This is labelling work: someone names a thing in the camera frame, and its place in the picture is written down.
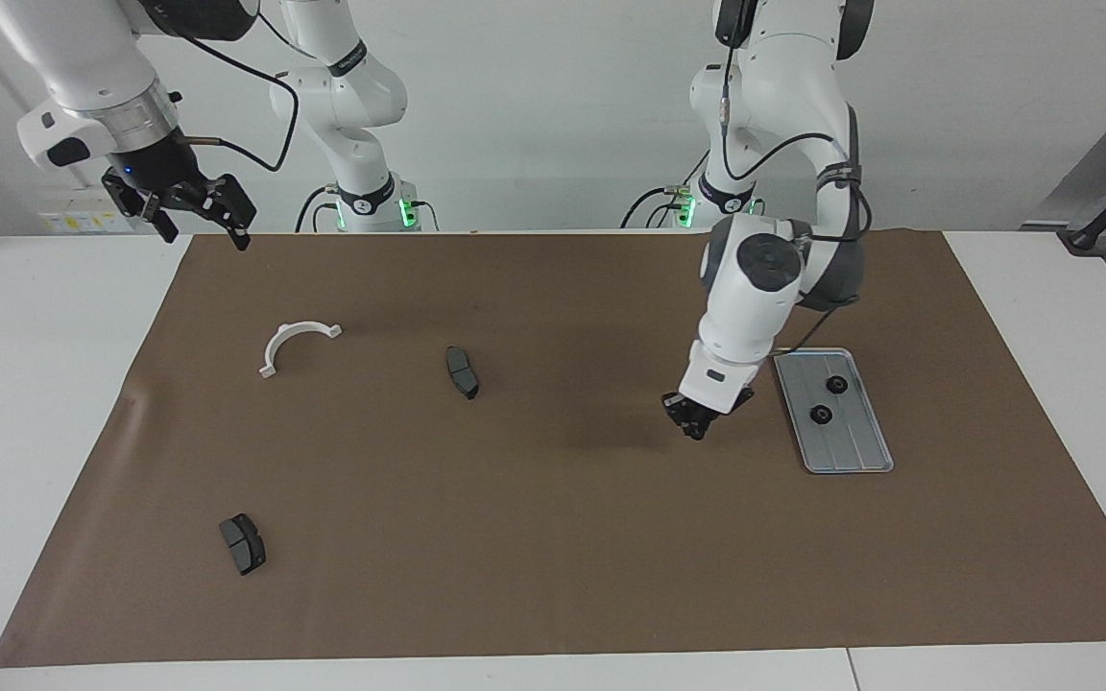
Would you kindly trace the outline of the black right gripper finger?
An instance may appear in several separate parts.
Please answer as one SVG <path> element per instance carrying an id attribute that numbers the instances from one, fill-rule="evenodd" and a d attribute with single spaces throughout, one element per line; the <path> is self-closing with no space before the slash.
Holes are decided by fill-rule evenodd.
<path id="1" fill-rule="evenodd" d="M 238 252 L 246 252 L 251 243 L 249 227 L 255 214 L 255 206 L 234 176 L 220 176 L 204 184 L 204 219 L 222 227 Z"/>
<path id="2" fill-rule="evenodd" d="M 173 224 L 173 219 L 163 205 L 165 198 L 140 196 L 138 201 L 136 218 L 142 224 L 150 226 L 166 244 L 173 244 L 179 235 L 179 228 Z"/>

